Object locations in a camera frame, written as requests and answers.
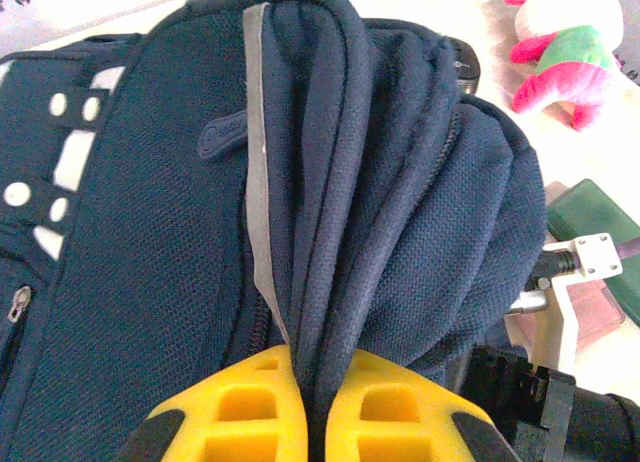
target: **green plastic container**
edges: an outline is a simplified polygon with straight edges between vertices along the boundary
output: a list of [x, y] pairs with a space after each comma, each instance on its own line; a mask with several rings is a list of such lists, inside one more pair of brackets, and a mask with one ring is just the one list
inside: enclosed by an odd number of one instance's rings
[[[592, 180], [585, 179], [547, 207], [548, 228], [558, 240], [608, 232], [619, 244], [640, 236], [640, 227]], [[640, 325], [640, 256], [622, 262], [624, 272], [605, 282], [622, 310]]]

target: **pink stuffed animal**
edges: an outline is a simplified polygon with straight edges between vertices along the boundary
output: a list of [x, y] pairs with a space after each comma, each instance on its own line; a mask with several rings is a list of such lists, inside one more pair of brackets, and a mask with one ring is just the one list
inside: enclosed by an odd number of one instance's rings
[[575, 104], [571, 125], [582, 130], [594, 122], [612, 97], [619, 69], [612, 51], [622, 41], [618, 0], [505, 0], [520, 5], [516, 33], [520, 42], [511, 61], [538, 61], [513, 99], [513, 110], [541, 110], [566, 101]]

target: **logo patch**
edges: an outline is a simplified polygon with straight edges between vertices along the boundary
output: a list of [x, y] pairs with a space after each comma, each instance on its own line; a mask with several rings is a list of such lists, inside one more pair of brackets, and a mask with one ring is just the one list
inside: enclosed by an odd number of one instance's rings
[[218, 117], [209, 122], [198, 139], [202, 160], [220, 158], [247, 143], [247, 111]]

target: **navy blue backpack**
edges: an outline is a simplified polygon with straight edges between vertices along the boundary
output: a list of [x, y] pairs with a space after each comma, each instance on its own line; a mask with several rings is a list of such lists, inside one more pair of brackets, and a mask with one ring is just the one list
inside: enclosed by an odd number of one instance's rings
[[440, 380], [541, 250], [522, 132], [445, 38], [347, 0], [198, 0], [0, 62], [0, 460], [111, 460], [285, 341], [320, 460], [356, 347]]

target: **yellow plastic object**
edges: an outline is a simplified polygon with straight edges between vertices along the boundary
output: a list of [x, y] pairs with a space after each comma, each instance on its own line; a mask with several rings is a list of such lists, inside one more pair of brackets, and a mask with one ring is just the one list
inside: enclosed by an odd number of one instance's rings
[[307, 462], [307, 422], [289, 347], [274, 347], [156, 407], [185, 419], [163, 462]]
[[471, 402], [415, 372], [358, 350], [327, 424], [326, 462], [473, 462], [451, 419]]

